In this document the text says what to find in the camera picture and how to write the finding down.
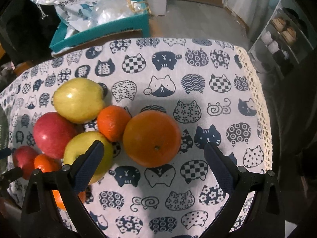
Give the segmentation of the small mandarin orange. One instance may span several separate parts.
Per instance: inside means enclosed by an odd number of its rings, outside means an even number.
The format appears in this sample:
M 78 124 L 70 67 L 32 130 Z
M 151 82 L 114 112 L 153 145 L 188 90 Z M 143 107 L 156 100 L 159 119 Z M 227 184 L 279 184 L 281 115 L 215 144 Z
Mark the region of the small mandarin orange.
M 110 105 L 97 116 L 98 130 L 111 142 L 122 140 L 125 127 L 131 120 L 130 114 L 122 107 Z

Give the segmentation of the grey shoe rack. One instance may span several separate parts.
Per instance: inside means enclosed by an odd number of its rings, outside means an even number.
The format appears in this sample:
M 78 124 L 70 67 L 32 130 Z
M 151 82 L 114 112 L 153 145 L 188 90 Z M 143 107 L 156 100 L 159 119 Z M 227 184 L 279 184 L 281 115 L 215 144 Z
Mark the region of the grey shoe rack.
M 282 80 L 316 48 L 316 30 L 295 0 L 279 0 L 248 54 L 256 71 Z

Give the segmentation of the large red apple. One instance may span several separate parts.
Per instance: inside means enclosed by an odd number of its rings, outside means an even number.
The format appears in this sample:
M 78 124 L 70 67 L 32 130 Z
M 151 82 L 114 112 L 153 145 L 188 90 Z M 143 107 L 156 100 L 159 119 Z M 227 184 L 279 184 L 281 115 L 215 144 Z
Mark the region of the large red apple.
M 54 159 L 63 158 L 66 145 L 77 134 L 75 125 L 57 112 L 47 112 L 42 115 L 33 128 L 37 147 Z

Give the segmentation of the large orange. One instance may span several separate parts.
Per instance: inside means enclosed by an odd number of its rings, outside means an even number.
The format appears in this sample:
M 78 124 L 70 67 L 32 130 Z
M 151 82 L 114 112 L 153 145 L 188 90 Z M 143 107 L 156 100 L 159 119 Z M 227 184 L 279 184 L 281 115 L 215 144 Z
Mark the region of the large orange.
M 65 206 L 64 206 L 64 203 L 63 203 L 63 201 L 62 201 L 62 198 L 61 198 L 61 195 L 60 195 L 59 191 L 53 190 L 52 193 L 53 193 L 53 196 L 54 196 L 55 203 L 56 203 L 57 207 L 65 211 L 66 208 L 65 208 Z M 85 202 L 85 199 L 86 199 L 85 191 L 80 192 L 80 193 L 78 194 L 78 197 L 79 197 L 79 199 L 81 200 L 81 202 L 84 203 L 84 202 Z
M 159 111 L 145 111 L 133 117 L 122 138 L 127 156 L 147 168 L 169 163 L 178 153 L 181 142 L 177 122 Z

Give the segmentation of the small red apple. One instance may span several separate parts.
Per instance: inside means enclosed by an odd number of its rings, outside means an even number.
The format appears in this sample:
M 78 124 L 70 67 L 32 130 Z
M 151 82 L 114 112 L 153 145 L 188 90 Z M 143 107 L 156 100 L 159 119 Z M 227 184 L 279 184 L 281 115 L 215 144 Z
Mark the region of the small red apple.
M 13 164 L 22 169 L 22 178 L 29 180 L 34 170 L 34 160 L 38 153 L 29 146 L 21 146 L 13 153 Z

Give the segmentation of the cat pattern tablecloth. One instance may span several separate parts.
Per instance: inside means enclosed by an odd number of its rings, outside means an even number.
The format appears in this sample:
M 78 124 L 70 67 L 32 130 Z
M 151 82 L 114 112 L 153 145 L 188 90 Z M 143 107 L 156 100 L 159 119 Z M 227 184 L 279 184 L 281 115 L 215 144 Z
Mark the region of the cat pattern tablecloth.
M 113 165 L 88 189 L 85 207 L 109 237 L 198 237 L 228 199 L 203 148 L 216 143 L 256 173 L 269 169 L 264 98 L 247 52 L 209 39 L 126 39 L 73 52 L 25 71 L 1 92 L 9 147 L 36 147 L 33 127 L 53 95 L 84 77 L 131 116 L 156 110 L 177 121 L 178 154 L 159 168 L 133 162 L 114 144 Z

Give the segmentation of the teal cardboard box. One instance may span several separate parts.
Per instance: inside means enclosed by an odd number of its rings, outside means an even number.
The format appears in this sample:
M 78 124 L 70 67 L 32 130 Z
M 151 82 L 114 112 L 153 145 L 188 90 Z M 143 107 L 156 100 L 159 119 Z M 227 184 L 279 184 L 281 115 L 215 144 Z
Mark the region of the teal cardboard box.
M 148 12 L 145 11 L 142 14 L 137 14 L 129 18 L 119 19 L 100 26 L 96 26 L 92 29 L 76 33 L 69 38 L 65 38 L 67 26 L 61 22 L 53 36 L 53 39 L 51 40 L 49 48 L 52 50 L 52 52 L 59 53 L 59 51 L 63 50 L 64 48 L 77 47 L 105 36 L 113 36 L 128 31 L 141 31 L 142 37 L 150 37 Z

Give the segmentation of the clear plastic bag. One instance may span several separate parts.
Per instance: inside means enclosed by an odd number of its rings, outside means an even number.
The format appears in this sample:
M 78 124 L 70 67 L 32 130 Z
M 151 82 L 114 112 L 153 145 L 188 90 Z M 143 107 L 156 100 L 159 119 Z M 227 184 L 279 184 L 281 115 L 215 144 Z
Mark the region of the clear plastic bag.
M 144 14 L 149 10 L 145 1 L 100 0 L 88 16 L 88 27 L 96 27 L 116 20 Z

